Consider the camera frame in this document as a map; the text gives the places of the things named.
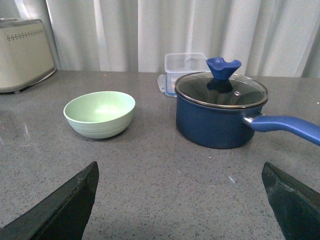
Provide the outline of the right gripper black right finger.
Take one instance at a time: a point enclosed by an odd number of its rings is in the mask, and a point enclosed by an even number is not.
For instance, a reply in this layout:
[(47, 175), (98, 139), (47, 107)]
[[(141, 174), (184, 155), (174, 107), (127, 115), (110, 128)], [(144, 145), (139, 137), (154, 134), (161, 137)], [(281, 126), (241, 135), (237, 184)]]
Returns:
[(270, 162), (261, 173), (268, 202), (287, 240), (320, 238), (320, 194)]

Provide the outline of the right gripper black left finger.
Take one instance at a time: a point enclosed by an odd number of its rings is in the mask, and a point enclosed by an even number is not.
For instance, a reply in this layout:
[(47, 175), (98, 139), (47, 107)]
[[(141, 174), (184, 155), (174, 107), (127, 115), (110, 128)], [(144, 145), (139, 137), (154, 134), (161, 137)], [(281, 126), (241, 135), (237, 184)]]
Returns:
[(93, 161), (29, 211), (1, 228), (2, 240), (80, 240), (99, 181)]

